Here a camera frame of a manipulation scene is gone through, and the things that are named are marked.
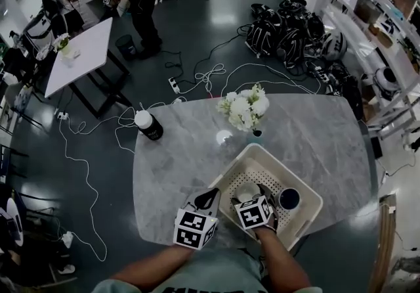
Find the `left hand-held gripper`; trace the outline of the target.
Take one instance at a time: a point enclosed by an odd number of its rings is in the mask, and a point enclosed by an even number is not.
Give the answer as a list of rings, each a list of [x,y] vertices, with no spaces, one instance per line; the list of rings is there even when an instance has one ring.
[[[219,219],[219,188],[203,189],[190,194],[175,218],[173,243],[201,250],[214,236]]]

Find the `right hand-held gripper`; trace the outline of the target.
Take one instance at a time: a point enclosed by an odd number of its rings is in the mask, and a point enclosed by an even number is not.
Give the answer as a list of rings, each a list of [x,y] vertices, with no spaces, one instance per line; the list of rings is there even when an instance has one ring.
[[[257,227],[268,227],[273,231],[278,229],[278,214],[272,191],[258,183],[260,193],[249,190],[235,191],[233,204],[243,230]]]

